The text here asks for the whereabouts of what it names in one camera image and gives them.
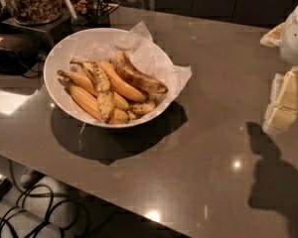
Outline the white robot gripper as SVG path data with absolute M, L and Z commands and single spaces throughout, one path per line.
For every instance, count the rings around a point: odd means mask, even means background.
M 298 118 L 298 5 L 285 23 L 277 25 L 261 39 L 263 46 L 280 46 L 281 57 L 295 64 L 285 74 L 276 73 L 262 130 L 268 135 L 286 132 Z

